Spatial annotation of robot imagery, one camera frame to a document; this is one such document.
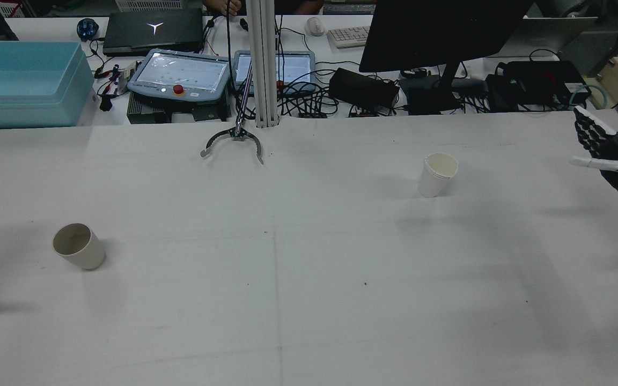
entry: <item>black laptop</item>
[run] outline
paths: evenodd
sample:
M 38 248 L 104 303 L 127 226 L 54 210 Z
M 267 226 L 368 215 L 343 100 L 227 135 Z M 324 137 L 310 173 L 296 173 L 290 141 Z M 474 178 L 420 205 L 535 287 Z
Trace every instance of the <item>black laptop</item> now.
M 152 48 L 197 51 L 202 42 L 201 8 L 116 12 L 109 16 L 106 56 L 145 56 Z

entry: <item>laptop logo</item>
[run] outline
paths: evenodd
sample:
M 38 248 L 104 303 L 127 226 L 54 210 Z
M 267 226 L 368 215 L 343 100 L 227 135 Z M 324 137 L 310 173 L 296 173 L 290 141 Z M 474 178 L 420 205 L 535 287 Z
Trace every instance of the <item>laptop logo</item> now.
M 164 23 L 159 23 L 159 24 L 148 24 L 150 27 L 152 27 L 154 29 L 154 33 L 152 33 L 152 35 L 156 35 L 157 34 L 157 27 L 159 27 L 159 25 L 162 25 Z

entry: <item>computer mouse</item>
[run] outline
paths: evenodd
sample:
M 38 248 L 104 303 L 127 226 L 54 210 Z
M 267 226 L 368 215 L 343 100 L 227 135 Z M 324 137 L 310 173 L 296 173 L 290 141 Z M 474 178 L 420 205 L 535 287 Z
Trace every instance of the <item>computer mouse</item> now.
M 326 27 L 323 26 L 321 19 L 318 17 L 309 17 L 304 29 L 313 36 L 321 36 L 326 32 Z
M 81 41 L 92 40 L 99 34 L 99 25 L 95 20 L 86 18 L 78 22 L 76 32 Z

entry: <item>keyboard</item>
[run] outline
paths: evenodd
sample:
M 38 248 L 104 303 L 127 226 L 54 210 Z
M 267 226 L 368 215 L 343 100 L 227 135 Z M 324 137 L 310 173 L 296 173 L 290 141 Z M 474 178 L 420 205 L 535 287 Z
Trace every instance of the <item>keyboard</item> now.
M 367 25 L 366 27 L 329 29 L 328 40 L 333 42 L 337 48 L 365 46 L 370 28 Z

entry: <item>beige cup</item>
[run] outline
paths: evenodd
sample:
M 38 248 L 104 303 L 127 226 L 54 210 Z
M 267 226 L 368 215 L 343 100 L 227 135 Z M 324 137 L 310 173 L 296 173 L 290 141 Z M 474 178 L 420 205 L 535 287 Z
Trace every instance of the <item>beige cup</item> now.
M 54 235 L 51 246 L 56 254 L 82 269 L 95 269 L 106 257 L 104 245 L 84 224 L 62 227 Z
M 436 197 L 442 188 L 457 173 L 459 163 L 449 154 L 434 152 L 424 160 L 424 171 L 419 180 L 419 193 L 424 197 Z

